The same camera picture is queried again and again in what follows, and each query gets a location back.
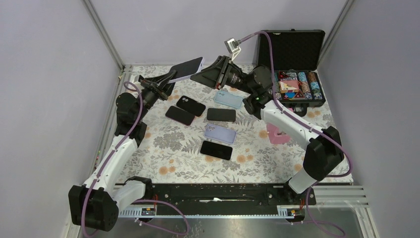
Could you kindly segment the light blue phone case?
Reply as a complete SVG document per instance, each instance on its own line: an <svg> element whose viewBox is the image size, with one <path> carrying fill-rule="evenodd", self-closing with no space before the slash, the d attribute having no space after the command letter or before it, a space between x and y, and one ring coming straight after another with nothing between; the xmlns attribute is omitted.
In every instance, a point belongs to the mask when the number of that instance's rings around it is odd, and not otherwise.
<svg viewBox="0 0 420 238"><path fill-rule="evenodd" d="M219 91L215 94L213 100L216 103L229 106L235 109L240 109L243 103L243 98L235 96L229 92Z"/></svg>

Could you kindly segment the black phone case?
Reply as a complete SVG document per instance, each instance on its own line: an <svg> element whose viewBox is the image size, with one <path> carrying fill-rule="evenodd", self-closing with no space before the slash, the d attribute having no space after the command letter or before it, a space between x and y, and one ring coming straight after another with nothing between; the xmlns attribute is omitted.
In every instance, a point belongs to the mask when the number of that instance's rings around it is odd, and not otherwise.
<svg viewBox="0 0 420 238"><path fill-rule="evenodd" d="M187 96L181 96L181 98L177 101L176 106L196 117L200 117L206 109L204 104Z"/></svg>

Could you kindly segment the lilac phone case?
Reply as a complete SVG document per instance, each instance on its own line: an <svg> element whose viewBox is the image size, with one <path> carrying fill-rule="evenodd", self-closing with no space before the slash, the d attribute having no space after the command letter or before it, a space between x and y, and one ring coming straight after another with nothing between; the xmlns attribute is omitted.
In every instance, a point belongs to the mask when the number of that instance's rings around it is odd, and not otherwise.
<svg viewBox="0 0 420 238"><path fill-rule="evenodd" d="M226 144L233 144L236 139L237 132L222 126L207 124L204 137Z"/></svg>

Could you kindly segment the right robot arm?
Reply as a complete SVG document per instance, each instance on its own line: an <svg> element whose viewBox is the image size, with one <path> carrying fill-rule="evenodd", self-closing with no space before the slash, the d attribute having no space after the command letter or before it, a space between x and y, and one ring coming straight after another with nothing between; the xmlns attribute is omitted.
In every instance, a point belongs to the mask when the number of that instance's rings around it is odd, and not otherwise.
<svg viewBox="0 0 420 238"><path fill-rule="evenodd" d="M244 73L227 56L219 56L212 65L191 76L191 80L213 89L228 85L248 93L243 104L249 114L284 131L305 149L303 168L287 181L284 190L285 200L297 204L304 191L329 176L344 160L344 154L338 130L311 124L282 105L269 91L272 79L273 73L266 66Z"/></svg>

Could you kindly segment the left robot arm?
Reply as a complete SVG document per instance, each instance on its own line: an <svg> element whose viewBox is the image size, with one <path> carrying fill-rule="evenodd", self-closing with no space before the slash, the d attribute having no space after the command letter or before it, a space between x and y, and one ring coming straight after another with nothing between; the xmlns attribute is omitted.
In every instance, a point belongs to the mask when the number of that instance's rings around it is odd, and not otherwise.
<svg viewBox="0 0 420 238"><path fill-rule="evenodd" d="M148 178L131 178L114 190L123 167L142 143L147 125L145 115L157 100L167 100L174 83L176 70L156 77L140 77L136 83L124 82L126 92L116 97L116 129L108 151L95 171L82 185L74 185L69 193L72 223L81 227L84 237L98 231L110 231L120 211L136 200L143 204L152 201L154 191Z"/></svg>

